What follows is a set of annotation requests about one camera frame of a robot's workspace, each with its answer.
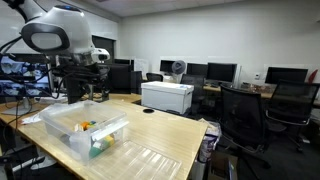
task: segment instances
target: black office chair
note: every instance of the black office chair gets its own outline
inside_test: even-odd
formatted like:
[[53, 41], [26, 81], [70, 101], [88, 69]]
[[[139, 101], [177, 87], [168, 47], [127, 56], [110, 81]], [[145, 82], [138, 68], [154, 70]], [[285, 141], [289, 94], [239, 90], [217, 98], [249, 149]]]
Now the black office chair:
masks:
[[299, 144], [301, 127], [309, 124], [314, 99], [319, 90], [319, 85], [280, 81], [273, 92], [273, 95], [266, 107], [266, 116], [269, 119], [270, 127], [275, 122], [284, 125], [282, 132], [289, 126], [298, 126], [294, 134], [296, 140], [286, 133], [287, 137], [297, 146], [297, 151], [302, 152]]
[[198, 113], [202, 101], [205, 99], [203, 90], [204, 76], [183, 74], [180, 84], [188, 84], [194, 86], [194, 90], [192, 93], [191, 114], [195, 115], [196, 113]]
[[163, 76], [161, 74], [147, 73], [147, 80], [150, 81], [163, 81]]
[[270, 164], [253, 154], [264, 152], [268, 147], [268, 128], [261, 106], [261, 95], [221, 86], [222, 135], [237, 146], [235, 155], [243, 159], [256, 179], [260, 179], [245, 155], [262, 161], [265, 168]]
[[131, 72], [131, 93], [141, 94], [142, 71]]

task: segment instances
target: wooden table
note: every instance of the wooden table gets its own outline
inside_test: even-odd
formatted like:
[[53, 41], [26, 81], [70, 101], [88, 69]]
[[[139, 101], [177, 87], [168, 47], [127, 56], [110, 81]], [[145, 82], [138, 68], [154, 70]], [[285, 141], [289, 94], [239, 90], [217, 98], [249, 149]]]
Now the wooden table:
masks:
[[[221, 89], [220, 87], [210, 87], [210, 86], [203, 86], [203, 89], [206, 91], [213, 91], [213, 92], [217, 92], [220, 93]], [[272, 97], [272, 93], [261, 93], [261, 98], [263, 99], [270, 99]], [[315, 100], [313, 105], [315, 106], [320, 106], [320, 100]]]
[[[130, 123], [124, 130], [125, 138], [130, 137], [130, 140], [134, 142], [152, 147], [168, 157], [174, 157], [181, 161], [182, 165], [176, 179], [187, 179], [207, 126], [194, 120], [161, 111], [145, 114], [143, 113], [144, 107], [129, 103], [129, 101], [136, 100], [138, 97], [139, 95], [111, 95], [111, 100], [103, 102], [103, 104], [127, 113], [127, 119]], [[5, 109], [4, 105], [0, 105], [0, 111]], [[14, 116], [1, 115], [1, 118], [8, 123], [14, 119]], [[80, 162], [72, 159], [70, 154], [57, 148], [57, 144], [61, 142], [51, 143], [43, 121], [29, 125], [19, 125], [18, 131], [79, 178], [100, 178], [90, 171], [89, 167], [83, 166]]]

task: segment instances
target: wall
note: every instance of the wall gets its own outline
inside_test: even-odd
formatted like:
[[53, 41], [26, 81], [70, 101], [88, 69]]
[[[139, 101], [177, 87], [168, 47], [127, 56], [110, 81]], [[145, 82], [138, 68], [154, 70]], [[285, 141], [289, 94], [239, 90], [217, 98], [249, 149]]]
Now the wall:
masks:
[[[269, 66], [320, 68], [320, 3], [255, 0], [124, 18], [117, 57], [242, 65], [240, 81], [263, 84]], [[261, 73], [259, 81], [254, 74]]]
[[[54, 5], [63, 4], [56, 0], [38, 0], [37, 2], [46, 10], [51, 9]], [[118, 39], [118, 23], [86, 11], [84, 14], [93, 35]], [[5, 2], [0, 1], [0, 45], [18, 37], [24, 24], [24, 19], [19, 13], [9, 8]], [[30, 49], [23, 40], [16, 43], [8, 52], [37, 53]]]

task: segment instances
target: fan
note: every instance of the fan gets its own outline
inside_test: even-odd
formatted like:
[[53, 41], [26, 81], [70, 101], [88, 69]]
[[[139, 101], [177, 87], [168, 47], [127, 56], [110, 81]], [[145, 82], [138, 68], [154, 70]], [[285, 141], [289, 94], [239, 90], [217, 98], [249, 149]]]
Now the fan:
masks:
[[181, 74], [184, 73], [186, 70], [186, 63], [184, 61], [175, 61], [172, 64], [172, 72], [173, 72], [173, 78], [177, 83], [181, 80]]

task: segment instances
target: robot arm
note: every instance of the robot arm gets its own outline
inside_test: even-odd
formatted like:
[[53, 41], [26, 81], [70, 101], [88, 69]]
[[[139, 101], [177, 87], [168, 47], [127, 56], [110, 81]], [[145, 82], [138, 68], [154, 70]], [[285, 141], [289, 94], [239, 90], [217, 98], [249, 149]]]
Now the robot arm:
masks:
[[58, 5], [45, 12], [34, 0], [4, 1], [25, 19], [21, 36], [33, 50], [69, 56], [81, 66], [110, 59], [108, 51], [94, 47], [89, 25], [79, 9]]

